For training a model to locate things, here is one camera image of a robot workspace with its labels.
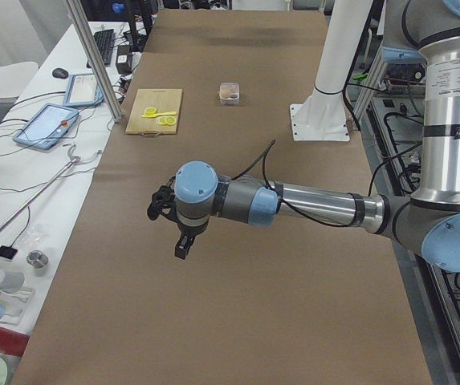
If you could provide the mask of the black keyboard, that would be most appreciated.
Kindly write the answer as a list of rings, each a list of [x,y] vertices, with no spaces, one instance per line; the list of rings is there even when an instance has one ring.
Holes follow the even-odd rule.
[[[112,52],[114,50],[115,30],[106,29],[97,31],[93,34],[93,38],[100,52],[103,64],[109,67],[112,61]]]

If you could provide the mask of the black box device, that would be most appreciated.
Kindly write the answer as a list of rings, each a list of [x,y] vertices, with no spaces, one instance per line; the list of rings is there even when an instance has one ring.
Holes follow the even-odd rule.
[[[119,45],[116,51],[116,69],[120,75],[132,72],[132,50],[130,45]]]

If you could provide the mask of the aluminium frame post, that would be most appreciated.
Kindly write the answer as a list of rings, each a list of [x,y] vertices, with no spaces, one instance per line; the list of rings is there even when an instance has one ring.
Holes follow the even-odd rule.
[[[119,123],[122,119],[122,111],[94,40],[83,7],[78,0],[64,0],[63,2],[79,37],[83,50],[88,58],[88,63],[91,65],[91,69],[93,70],[97,83],[100,86],[112,118],[115,123]]]

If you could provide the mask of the lemon slice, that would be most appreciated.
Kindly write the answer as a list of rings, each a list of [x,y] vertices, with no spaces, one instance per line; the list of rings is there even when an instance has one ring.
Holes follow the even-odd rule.
[[[157,114],[157,109],[155,107],[147,107],[144,110],[144,113],[142,114],[142,116],[152,117],[152,116],[155,116],[156,114]]]
[[[169,115],[165,117],[164,122],[166,125],[173,126],[177,123],[177,118],[175,116]]]
[[[164,126],[164,125],[167,125],[167,119],[165,116],[160,116],[158,118],[155,119],[155,123],[158,124],[158,125],[161,125],[161,126]]]

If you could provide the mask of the yellow plastic knife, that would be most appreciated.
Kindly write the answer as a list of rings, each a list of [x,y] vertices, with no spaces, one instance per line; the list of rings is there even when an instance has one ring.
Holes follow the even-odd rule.
[[[152,116],[152,117],[144,117],[144,116],[141,116],[143,118],[157,118],[159,116],[175,116],[177,114],[176,111],[167,111],[167,112],[158,112],[155,116]]]

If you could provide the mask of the small black square pad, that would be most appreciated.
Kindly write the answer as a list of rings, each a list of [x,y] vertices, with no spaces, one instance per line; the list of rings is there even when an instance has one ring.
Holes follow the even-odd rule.
[[[0,257],[5,258],[6,260],[12,261],[17,253],[18,250],[13,246],[0,246]]]

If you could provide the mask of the clear plastic egg box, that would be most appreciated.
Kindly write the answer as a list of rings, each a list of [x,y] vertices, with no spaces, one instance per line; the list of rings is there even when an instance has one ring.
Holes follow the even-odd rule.
[[[235,105],[240,102],[240,86],[236,82],[223,82],[219,86],[219,101],[223,105]]]

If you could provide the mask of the metal rod stand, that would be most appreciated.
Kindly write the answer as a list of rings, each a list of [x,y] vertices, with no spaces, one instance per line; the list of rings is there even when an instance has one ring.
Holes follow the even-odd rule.
[[[30,196],[18,209],[16,209],[3,223],[0,224],[0,233],[10,225],[25,209],[27,209],[42,193],[44,193],[57,179],[64,176],[71,168],[79,164],[88,164],[95,160],[103,153],[102,149],[98,149],[89,158],[82,158],[75,154],[75,145],[72,145],[68,151],[68,162],[42,187],[40,187],[32,196]]]

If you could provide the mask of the wooden cutting board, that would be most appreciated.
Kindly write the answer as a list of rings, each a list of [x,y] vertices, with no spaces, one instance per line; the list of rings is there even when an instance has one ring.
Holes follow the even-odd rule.
[[[182,89],[139,89],[128,118],[128,135],[162,136],[177,133]]]

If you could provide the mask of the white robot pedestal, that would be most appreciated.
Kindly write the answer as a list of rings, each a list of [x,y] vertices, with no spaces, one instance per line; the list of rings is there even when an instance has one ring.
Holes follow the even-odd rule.
[[[378,1],[334,1],[311,94],[289,107],[296,142],[350,141],[345,86],[364,28]]]

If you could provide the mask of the blue teach pendant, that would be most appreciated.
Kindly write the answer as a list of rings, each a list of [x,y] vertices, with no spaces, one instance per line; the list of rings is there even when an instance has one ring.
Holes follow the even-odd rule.
[[[25,147],[48,150],[58,143],[73,127],[79,110],[46,103],[14,137],[13,141]]]
[[[102,91],[92,73],[73,74],[69,76],[63,98],[63,106],[89,107],[102,103]]]

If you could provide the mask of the small metal cylinder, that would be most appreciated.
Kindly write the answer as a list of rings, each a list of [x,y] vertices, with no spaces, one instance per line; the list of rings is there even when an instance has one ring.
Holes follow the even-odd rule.
[[[43,277],[48,270],[48,256],[41,250],[31,250],[26,256],[26,263],[33,269],[34,275]]]

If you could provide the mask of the black computer mouse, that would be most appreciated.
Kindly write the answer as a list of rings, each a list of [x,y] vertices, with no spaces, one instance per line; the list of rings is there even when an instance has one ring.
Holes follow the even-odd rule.
[[[52,71],[52,76],[56,79],[67,79],[69,72],[61,67],[57,67]]]

